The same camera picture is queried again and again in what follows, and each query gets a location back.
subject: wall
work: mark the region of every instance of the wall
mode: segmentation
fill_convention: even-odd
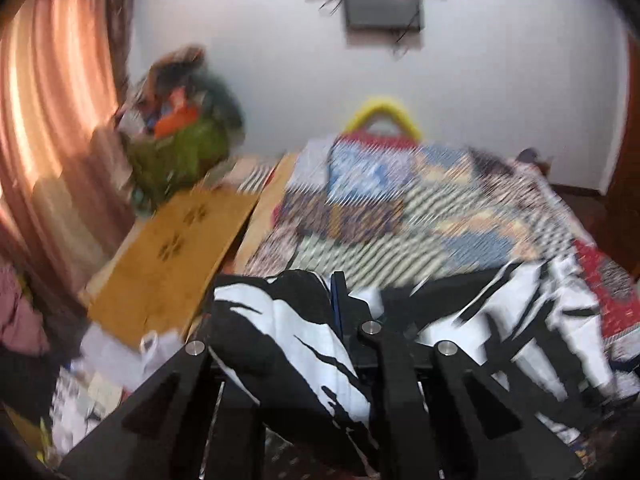
[[[625,32],[608,0],[424,0],[403,57],[353,37],[325,0],[136,0],[132,77],[187,42],[246,114],[245,150],[339,131],[368,96],[400,99],[431,140],[553,156],[551,180],[597,188],[624,121]]]

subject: pink fabric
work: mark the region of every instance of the pink fabric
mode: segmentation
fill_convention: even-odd
[[[22,294],[11,265],[0,266],[0,342],[25,355],[39,356],[49,351],[42,314]]]

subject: red fabric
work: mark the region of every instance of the red fabric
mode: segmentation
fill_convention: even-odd
[[[342,134],[337,140],[340,142],[359,142],[367,146],[394,148],[396,150],[412,150],[418,146],[418,143],[409,137],[379,136],[363,130]]]
[[[631,277],[596,247],[574,241],[584,279],[600,301],[602,336],[613,337],[640,323],[640,301]]]

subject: metal bolt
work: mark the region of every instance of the metal bolt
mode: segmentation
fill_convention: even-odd
[[[365,334],[376,335],[382,330],[382,325],[377,321],[365,321],[362,324],[362,331]]]
[[[184,349],[189,355],[200,355],[204,352],[205,346],[202,341],[189,341]]]
[[[440,341],[438,343],[438,352],[442,355],[453,355],[458,351],[458,345],[453,341]]]

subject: striped curtain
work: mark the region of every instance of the striped curtain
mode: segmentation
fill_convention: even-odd
[[[117,108],[106,0],[26,0],[0,36],[0,250],[69,297],[133,214],[108,124]]]

